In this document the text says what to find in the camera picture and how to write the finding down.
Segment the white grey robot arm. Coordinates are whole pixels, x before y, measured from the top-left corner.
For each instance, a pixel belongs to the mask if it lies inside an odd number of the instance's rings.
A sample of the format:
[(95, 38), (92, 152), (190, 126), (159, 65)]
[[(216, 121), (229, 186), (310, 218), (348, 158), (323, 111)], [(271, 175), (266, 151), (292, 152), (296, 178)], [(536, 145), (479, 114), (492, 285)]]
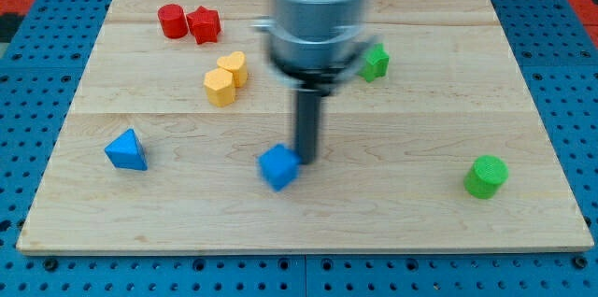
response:
[(270, 64), (299, 92), (327, 96), (360, 69), (367, 0), (270, 0), (256, 22), (266, 34)]

